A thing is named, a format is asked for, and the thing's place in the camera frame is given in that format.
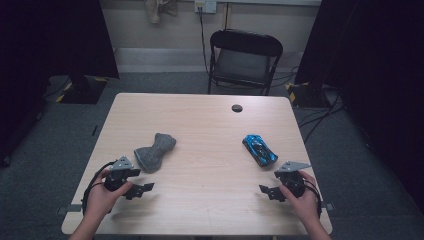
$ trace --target chair seat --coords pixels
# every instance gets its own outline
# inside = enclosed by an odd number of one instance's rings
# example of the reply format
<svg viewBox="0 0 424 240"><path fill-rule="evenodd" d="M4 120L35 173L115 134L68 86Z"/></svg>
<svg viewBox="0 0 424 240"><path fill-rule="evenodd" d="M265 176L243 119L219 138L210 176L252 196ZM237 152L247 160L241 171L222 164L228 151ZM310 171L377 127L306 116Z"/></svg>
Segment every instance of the chair seat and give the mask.
<svg viewBox="0 0 424 240"><path fill-rule="evenodd" d="M266 84L269 63L270 58L267 56L221 49L214 75L215 78L243 79L251 83Z"/></svg>

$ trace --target light wood surface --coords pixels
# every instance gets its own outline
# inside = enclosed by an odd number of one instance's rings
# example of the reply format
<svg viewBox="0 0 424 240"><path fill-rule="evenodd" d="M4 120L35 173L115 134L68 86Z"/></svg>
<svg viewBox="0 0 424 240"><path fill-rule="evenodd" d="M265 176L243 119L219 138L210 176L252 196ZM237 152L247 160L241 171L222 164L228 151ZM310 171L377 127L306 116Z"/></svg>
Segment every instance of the light wood surface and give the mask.
<svg viewBox="0 0 424 240"><path fill-rule="evenodd" d="M233 112L234 104L243 111ZM273 172L284 162L310 163L291 105L282 97L118 94L72 204L81 203L94 173L107 162L127 156L140 168L133 151L152 146L156 133L174 137L175 148L159 171L129 178L153 182L153 190L118 199L98 234L306 234L288 202L271 201L259 189L281 184ZM262 136L279 156L275 165L256 164L242 144L247 134ZM312 168L305 171L314 176ZM81 219L82 213L68 213L62 231L71 234ZM321 222L332 231L325 209Z"/></svg>

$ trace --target blue-gray carpet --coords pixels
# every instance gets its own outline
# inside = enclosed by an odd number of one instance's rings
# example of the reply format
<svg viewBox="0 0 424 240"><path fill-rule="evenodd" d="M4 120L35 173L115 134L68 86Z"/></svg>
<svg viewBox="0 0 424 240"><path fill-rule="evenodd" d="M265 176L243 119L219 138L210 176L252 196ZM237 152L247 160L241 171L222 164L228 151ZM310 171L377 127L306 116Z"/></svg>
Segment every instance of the blue-gray carpet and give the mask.
<svg viewBox="0 0 424 240"><path fill-rule="evenodd" d="M120 92L206 94L206 73L122 73L110 80L96 105L59 104L48 97L43 116L0 169L0 239L66 239L58 207L70 204L114 97ZM274 82L282 83L287 79ZM47 93L66 81L54 77ZM213 94L259 95L259 90L213 87ZM336 91L328 92L330 101ZM270 91L286 96L283 85ZM334 109L343 106L342 101ZM298 122L322 116L320 109L294 109ZM301 127L304 138L316 122ZM326 117L306 142L329 212L333 239L418 240L424 218L384 161L374 156L360 127L345 110ZM96 239L140 239L97 236ZM308 237L279 237L308 239Z"/></svg>

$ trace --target blue toy car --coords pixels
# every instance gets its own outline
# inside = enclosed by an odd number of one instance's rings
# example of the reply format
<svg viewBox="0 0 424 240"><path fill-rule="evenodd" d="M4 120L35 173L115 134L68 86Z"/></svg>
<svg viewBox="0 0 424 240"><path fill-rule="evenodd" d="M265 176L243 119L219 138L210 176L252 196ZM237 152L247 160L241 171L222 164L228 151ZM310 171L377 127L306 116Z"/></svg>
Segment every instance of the blue toy car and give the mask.
<svg viewBox="0 0 424 240"><path fill-rule="evenodd" d="M259 135L247 135L243 139L243 144L261 167L271 165L278 160L278 156L267 147Z"/></svg>

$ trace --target human arm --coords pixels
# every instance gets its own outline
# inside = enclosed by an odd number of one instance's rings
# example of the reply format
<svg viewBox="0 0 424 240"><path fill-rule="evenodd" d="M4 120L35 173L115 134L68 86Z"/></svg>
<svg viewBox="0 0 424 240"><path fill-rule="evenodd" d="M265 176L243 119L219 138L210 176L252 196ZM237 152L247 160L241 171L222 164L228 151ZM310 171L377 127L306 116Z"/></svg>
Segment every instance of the human arm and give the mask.
<svg viewBox="0 0 424 240"><path fill-rule="evenodd" d="M299 171L299 173L306 180L308 186L315 188L316 183L313 177L303 171ZM330 235L328 235L319 220L317 198L311 190L306 188L305 193L299 198L296 198L284 185L280 186L280 191L292 204L296 215L299 217L303 226L305 226L312 240L331 240Z"/></svg>
<svg viewBox="0 0 424 240"><path fill-rule="evenodd" d="M81 223L70 236L70 240L91 240L97 231L100 223L106 214L113 208L116 200L125 194L132 186L131 182L126 182L116 191L107 190L102 179L109 175L109 170L104 169L92 185L88 196L87 209Z"/></svg>

